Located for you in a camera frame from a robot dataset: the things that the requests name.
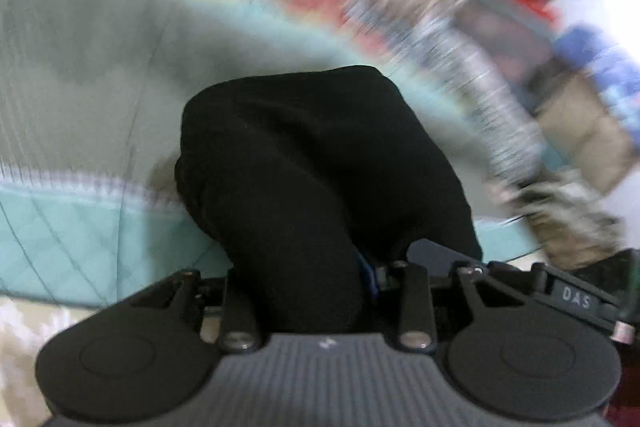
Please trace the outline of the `black pants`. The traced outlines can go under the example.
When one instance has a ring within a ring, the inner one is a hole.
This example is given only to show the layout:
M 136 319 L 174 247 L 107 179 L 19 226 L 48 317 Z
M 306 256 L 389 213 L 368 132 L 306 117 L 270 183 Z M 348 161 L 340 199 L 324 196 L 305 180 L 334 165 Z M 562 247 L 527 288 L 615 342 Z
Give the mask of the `black pants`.
M 178 192 L 285 333 L 351 333 L 366 270 L 420 239 L 483 256 L 462 184 L 398 88 L 370 66 L 246 77 L 182 112 Z

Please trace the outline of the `olive green garment pile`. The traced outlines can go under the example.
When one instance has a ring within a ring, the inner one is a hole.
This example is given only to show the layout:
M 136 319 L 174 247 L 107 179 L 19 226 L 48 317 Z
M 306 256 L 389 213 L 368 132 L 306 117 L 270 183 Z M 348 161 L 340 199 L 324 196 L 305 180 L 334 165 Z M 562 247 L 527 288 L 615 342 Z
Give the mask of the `olive green garment pile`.
M 545 172 L 524 186 L 500 182 L 494 194 L 525 219 L 550 263 L 559 269 L 588 267 L 623 246 L 622 221 L 601 208 L 600 194 L 576 169 Z

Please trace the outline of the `cardboard box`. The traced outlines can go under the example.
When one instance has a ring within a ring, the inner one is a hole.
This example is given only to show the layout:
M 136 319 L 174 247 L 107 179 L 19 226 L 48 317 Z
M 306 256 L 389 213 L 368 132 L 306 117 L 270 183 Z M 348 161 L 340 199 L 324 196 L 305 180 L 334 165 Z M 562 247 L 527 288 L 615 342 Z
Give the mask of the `cardboard box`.
M 638 159 L 629 133 L 583 72 L 560 72 L 534 87 L 540 98 L 535 117 L 544 137 L 592 188 L 610 193 Z

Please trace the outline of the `dark storage box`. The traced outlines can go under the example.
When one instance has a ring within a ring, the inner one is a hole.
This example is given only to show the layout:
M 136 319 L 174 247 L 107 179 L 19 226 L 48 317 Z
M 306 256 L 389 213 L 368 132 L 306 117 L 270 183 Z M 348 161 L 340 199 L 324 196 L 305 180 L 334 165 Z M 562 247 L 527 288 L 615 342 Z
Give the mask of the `dark storage box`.
M 454 27 L 473 39 L 525 107 L 536 105 L 530 83 L 552 60 L 560 16 L 548 0 L 468 0 Z

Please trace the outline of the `blue patterned bag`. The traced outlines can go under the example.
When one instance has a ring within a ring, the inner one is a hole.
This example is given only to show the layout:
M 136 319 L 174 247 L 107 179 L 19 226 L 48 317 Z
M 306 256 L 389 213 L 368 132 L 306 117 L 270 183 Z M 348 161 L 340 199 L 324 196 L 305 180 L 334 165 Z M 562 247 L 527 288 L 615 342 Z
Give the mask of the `blue patterned bag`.
M 605 107 L 639 144 L 639 66 L 595 27 L 571 27 L 553 47 L 564 63 L 587 74 Z

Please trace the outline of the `patterned quilt bedspread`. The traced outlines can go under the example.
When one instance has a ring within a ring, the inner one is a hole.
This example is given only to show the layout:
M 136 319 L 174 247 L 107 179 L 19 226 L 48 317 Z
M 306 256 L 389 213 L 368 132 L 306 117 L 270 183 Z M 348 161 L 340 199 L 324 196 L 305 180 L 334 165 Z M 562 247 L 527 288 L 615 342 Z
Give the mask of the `patterned quilt bedspread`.
M 180 269 L 227 269 L 174 185 L 196 92 L 251 75 L 373 65 L 454 162 L 480 231 L 492 180 L 523 179 L 541 136 L 449 27 L 366 0 L 1 0 L 1 421 L 48 410 L 34 377 L 51 336 Z

